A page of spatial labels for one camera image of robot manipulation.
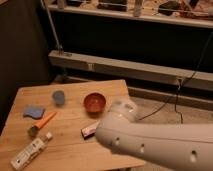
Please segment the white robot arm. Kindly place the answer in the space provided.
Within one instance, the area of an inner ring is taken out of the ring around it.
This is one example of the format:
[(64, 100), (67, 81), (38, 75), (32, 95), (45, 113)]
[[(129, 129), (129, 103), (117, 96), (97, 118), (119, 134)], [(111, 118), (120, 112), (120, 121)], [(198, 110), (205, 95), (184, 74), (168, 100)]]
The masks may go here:
[(213, 124), (142, 124), (130, 99), (115, 100), (95, 137), (112, 152), (175, 171), (213, 171)]

